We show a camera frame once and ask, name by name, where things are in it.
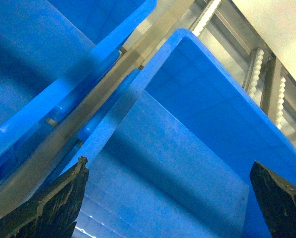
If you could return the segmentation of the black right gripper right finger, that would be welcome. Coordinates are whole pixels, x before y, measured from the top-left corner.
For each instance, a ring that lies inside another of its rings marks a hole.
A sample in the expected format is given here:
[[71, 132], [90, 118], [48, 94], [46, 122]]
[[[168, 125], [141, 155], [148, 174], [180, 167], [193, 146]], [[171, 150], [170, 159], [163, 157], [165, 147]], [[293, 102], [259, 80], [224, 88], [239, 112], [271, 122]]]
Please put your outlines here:
[[258, 161], [250, 181], [273, 238], [296, 238], [296, 186]]

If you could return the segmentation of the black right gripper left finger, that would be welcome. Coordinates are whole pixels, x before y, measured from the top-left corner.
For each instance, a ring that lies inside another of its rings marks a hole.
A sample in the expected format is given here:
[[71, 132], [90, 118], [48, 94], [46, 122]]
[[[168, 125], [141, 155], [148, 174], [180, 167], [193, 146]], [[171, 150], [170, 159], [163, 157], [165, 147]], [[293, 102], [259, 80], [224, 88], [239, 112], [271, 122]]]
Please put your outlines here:
[[70, 238], [89, 170], [84, 156], [28, 201], [0, 219], [0, 238]]

